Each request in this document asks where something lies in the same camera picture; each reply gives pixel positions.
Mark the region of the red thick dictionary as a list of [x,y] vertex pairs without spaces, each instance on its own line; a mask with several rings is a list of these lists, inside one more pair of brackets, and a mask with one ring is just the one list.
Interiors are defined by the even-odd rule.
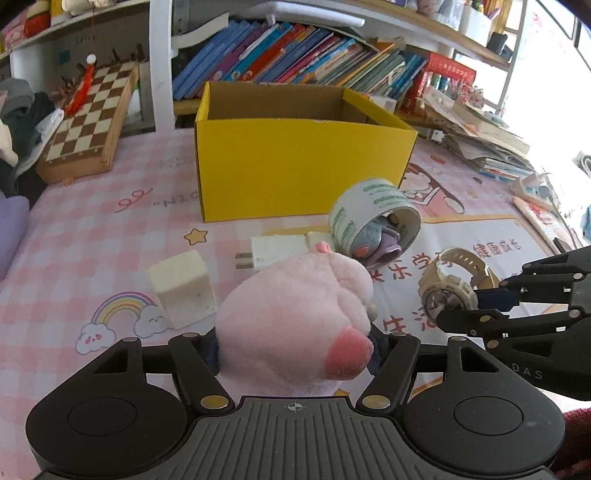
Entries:
[[472,87],[477,72],[458,61],[436,52],[415,50],[423,60],[423,66],[414,77],[402,104],[407,113],[416,114],[420,109],[420,100],[429,87],[446,93],[451,87]]

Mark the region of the pink plush pig toy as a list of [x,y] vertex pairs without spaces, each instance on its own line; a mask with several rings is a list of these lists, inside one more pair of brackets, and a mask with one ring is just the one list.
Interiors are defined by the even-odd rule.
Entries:
[[263,268],[219,307],[219,375],[231,397],[329,396],[374,353],[373,280],[325,242]]

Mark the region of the white power plug adapter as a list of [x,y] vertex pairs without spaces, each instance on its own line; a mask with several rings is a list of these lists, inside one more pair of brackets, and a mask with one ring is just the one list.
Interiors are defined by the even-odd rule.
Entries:
[[235,254],[236,269],[260,271],[287,258],[308,252],[304,235],[264,235],[250,239],[250,251]]

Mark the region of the white shelf frame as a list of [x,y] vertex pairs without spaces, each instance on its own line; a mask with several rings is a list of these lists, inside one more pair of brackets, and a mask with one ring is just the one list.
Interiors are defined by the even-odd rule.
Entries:
[[[510,78],[519,54],[509,60],[436,20],[391,1],[315,1],[312,7],[361,20],[356,32],[367,37],[404,37],[413,46],[455,58],[470,57]],[[25,79],[35,90],[50,93],[63,77],[73,76],[85,54],[93,51],[104,62],[111,51],[120,54],[138,43],[147,52],[149,92],[145,127],[170,131],[175,117],[171,62],[177,53],[173,36],[183,34],[228,13],[263,10],[259,1],[123,1],[53,25],[1,55],[2,76]]]

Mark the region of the pink checkered table mat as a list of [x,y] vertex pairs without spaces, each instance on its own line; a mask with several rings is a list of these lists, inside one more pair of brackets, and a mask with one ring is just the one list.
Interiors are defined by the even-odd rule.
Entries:
[[[373,275],[377,322],[441,344],[447,337],[418,297],[419,278],[434,255],[461,247],[504,278],[551,250],[505,183],[473,172],[431,142],[416,143],[408,188],[424,225],[401,259]],[[1,285],[2,474],[37,474],[24,425],[47,393],[116,340],[139,336],[152,345],[171,337],[143,319],[156,301],[149,266],[195,250],[223,299],[249,277],[235,257],[249,251],[252,237],[327,224],[325,216],[203,222],[188,130],[123,139],[109,173],[46,189]]]

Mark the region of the red tassel ornament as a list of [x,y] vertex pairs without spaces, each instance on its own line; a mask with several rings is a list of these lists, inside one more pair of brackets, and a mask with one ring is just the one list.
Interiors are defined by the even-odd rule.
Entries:
[[76,89],[70,102],[63,108],[66,118],[73,117],[85,104],[88,92],[93,83],[96,70],[96,55],[90,53],[86,57],[86,66],[79,87]]

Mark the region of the white foam block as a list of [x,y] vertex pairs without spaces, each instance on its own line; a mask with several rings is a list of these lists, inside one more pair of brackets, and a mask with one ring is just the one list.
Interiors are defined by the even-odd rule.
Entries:
[[197,323],[217,311],[211,278],[197,251],[186,251],[151,265],[147,275],[173,329]]

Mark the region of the pile of papers and books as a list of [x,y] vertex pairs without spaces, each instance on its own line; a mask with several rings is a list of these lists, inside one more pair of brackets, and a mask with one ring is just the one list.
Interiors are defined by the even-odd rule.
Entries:
[[501,128],[481,110],[452,100],[429,87],[422,97],[427,119],[444,134],[444,143],[480,173],[509,181],[534,172],[530,147],[519,136]]

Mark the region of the grey purple toy in tape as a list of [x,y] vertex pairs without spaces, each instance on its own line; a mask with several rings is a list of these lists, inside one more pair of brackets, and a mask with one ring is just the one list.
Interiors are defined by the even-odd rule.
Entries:
[[373,219],[353,240],[351,255],[367,268],[378,268],[402,254],[401,235],[384,216]]

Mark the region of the beige wrist watch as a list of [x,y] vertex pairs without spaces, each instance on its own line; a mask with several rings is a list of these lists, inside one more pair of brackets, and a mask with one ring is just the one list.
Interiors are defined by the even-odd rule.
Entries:
[[[470,274],[470,281],[445,274],[443,263],[461,267]],[[419,280],[418,293],[427,317],[436,322],[443,311],[459,308],[476,310],[478,308],[477,290],[497,288],[500,279],[494,271],[476,254],[462,248],[448,248],[436,255],[427,266]]]

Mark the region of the wooden chess board box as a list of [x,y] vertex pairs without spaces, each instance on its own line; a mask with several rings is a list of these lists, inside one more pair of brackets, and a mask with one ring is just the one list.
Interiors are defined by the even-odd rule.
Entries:
[[36,172],[47,184],[102,174],[114,153],[139,77],[136,61],[95,70],[85,103],[66,114],[46,145]]

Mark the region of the clear packing tape roll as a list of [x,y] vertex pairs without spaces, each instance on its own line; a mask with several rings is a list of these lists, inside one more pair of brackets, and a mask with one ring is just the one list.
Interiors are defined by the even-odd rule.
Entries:
[[380,216],[387,217],[398,230],[405,253],[420,233],[421,214],[393,183],[380,178],[353,185],[335,202],[329,214],[329,231],[339,253],[356,260],[351,255],[353,240]]

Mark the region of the yellow cardboard box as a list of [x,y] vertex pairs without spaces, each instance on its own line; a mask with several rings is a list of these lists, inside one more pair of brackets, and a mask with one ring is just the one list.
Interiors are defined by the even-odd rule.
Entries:
[[418,133],[336,86],[209,82],[195,117],[206,222],[327,214],[363,180],[400,185]]

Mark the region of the pile of clothes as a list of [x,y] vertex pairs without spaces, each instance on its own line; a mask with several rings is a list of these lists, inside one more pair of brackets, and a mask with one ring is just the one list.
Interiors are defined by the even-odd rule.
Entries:
[[35,168],[64,119],[44,92],[22,79],[1,82],[1,276],[5,277],[28,230],[30,210],[47,183]]

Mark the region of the row of leaning books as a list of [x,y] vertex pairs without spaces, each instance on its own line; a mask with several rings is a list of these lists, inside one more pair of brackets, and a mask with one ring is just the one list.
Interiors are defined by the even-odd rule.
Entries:
[[175,101],[204,94],[207,82],[338,86],[398,101],[428,59],[397,38],[384,47],[345,31],[293,22],[235,20],[188,48],[172,80]]

